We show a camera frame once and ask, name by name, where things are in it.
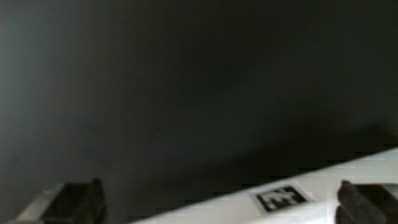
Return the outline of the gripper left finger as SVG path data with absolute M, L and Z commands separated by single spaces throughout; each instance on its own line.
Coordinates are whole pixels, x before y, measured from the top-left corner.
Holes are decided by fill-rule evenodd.
M 45 189 L 13 224 L 105 224 L 107 200 L 102 180 L 68 182 Z

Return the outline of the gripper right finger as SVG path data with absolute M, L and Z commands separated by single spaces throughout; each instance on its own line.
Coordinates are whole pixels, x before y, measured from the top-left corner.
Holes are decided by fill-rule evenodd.
M 398 224 L 398 184 L 342 181 L 335 224 Z

